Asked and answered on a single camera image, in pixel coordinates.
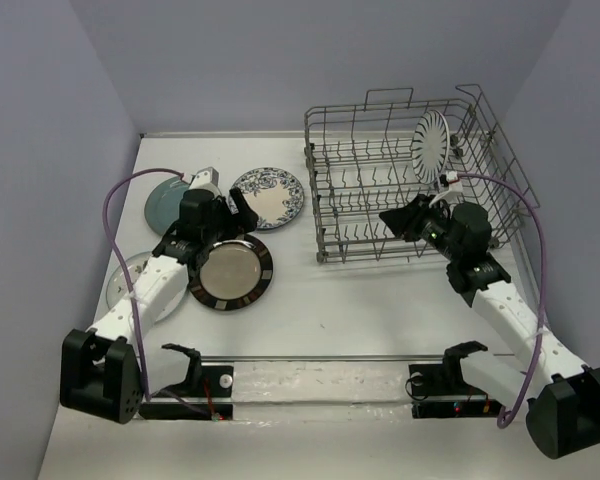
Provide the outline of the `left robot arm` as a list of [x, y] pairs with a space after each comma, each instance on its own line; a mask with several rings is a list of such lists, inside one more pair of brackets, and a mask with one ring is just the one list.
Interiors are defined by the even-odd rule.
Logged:
[[172, 387], [189, 395], [199, 388], [198, 350], [176, 343], [149, 348], [145, 338], [161, 312], [200, 272], [211, 250], [254, 231], [258, 215], [237, 188], [229, 197], [190, 189], [179, 210], [128, 292], [88, 329], [73, 329], [63, 340], [62, 406], [125, 424], [143, 400], [159, 392]]

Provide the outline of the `white blue striped plate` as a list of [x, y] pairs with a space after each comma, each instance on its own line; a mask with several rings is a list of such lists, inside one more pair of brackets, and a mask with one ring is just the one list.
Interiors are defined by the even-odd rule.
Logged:
[[418, 121], [410, 145], [413, 172], [419, 183], [430, 185], [442, 174], [450, 151], [446, 117], [437, 110], [426, 111]]

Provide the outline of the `blue floral plate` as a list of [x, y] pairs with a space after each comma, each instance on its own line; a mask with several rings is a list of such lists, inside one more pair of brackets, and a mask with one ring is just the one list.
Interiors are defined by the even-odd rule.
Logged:
[[290, 172], [275, 167], [251, 169], [238, 177], [238, 188], [259, 218], [257, 231], [271, 231], [293, 221], [304, 206], [304, 189]]

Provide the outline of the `dark rimmed beige plate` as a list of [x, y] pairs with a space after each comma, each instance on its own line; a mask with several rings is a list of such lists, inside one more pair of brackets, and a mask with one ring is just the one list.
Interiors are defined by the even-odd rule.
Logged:
[[267, 291], [274, 262], [267, 246], [253, 235], [216, 243], [188, 291], [203, 306], [232, 312], [253, 305]]

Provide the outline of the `teal green plate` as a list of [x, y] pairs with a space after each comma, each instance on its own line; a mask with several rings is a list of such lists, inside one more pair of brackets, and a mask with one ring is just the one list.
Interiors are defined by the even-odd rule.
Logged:
[[151, 191], [144, 205], [144, 218], [154, 233], [163, 236], [179, 218], [180, 201], [190, 186], [191, 183], [173, 177], [161, 182]]

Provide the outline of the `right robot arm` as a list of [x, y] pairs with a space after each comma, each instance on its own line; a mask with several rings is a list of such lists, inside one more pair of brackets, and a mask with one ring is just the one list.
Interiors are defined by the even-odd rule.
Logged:
[[447, 279], [523, 364], [516, 369], [470, 341], [445, 350], [440, 368], [450, 391], [474, 387], [502, 406], [506, 427], [520, 409], [536, 447], [558, 459], [600, 444], [600, 367], [589, 366], [546, 326], [543, 309], [531, 309], [509, 273], [490, 253], [491, 224], [475, 203], [449, 207], [419, 195], [379, 215], [406, 242], [423, 241], [447, 259]]

